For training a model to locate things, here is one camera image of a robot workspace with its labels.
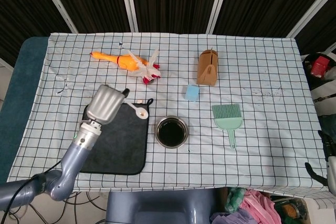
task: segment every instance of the black liquid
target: black liquid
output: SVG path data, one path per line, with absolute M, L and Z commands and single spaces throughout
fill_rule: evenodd
M 176 120 L 167 120 L 159 129 L 161 143 L 169 147 L 176 147 L 183 142 L 184 129 Z

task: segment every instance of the metal bowl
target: metal bowl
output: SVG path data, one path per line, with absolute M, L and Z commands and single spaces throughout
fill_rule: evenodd
M 164 129 L 165 125 L 168 123 L 174 123 L 175 127 L 178 129 L 178 137 L 179 140 L 173 139 L 175 136 L 174 134 L 176 132 L 171 132 L 171 136 L 166 137 L 162 136 L 162 130 Z M 162 118 L 159 123 L 155 126 L 155 138 L 158 141 L 159 144 L 161 144 L 163 147 L 166 147 L 168 149 L 174 149 L 178 148 L 181 145 L 185 143 L 189 135 L 189 129 L 187 124 L 179 117 L 174 115 L 166 116 L 165 118 Z

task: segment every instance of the red object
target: red object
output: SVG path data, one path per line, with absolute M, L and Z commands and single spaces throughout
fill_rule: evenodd
M 320 56 L 313 64 L 313 67 L 310 73 L 313 76 L 318 78 L 323 78 L 324 74 L 326 73 L 326 69 L 328 67 L 329 60 L 323 56 Z

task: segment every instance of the toy chicken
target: toy chicken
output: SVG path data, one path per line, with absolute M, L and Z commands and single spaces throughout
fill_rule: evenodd
M 131 51 L 128 55 L 106 55 L 101 52 L 90 53 L 92 57 L 99 60 L 108 60 L 118 64 L 119 67 L 132 71 L 132 75 L 142 77 L 143 83 L 148 84 L 156 78 L 160 78 L 161 73 L 158 70 L 159 65 L 154 64 L 159 51 L 156 50 L 149 61 L 146 61 L 139 56 L 135 56 Z

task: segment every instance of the small blue sponge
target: small blue sponge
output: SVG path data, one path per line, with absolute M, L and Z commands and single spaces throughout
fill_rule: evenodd
M 187 92 L 185 94 L 185 99 L 195 102 L 198 100 L 198 94 L 199 94 L 199 87 L 197 86 L 193 86 L 193 85 L 189 85 L 187 88 Z

